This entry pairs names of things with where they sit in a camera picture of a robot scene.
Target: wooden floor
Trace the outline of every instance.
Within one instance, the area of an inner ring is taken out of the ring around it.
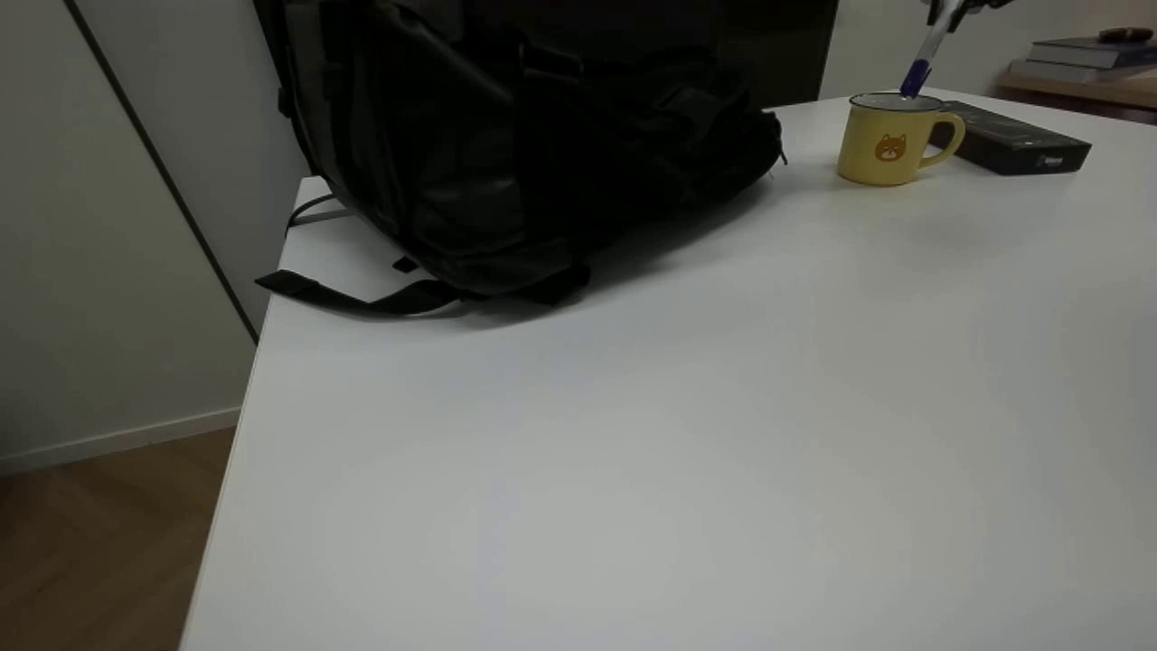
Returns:
[[[175,651],[231,436],[0,478],[5,651]]]

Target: black bag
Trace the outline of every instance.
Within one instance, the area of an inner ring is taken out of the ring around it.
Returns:
[[[316,170],[438,279],[373,303],[292,272],[262,279],[308,303],[557,303],[622,233],[715,208],[782,155],[779,118],[705,51],[591,62],[516,32],[449,45],[394,0],[276,0],[263,30]]]

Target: white tabletop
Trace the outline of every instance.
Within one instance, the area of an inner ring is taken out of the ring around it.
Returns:
[[[568,310],[276,299],[185,651],[1152,651],[1157,131],[973,103],[1090,165],[855,190],[795,105]],[[390,281],[350,216],[286,268]]]

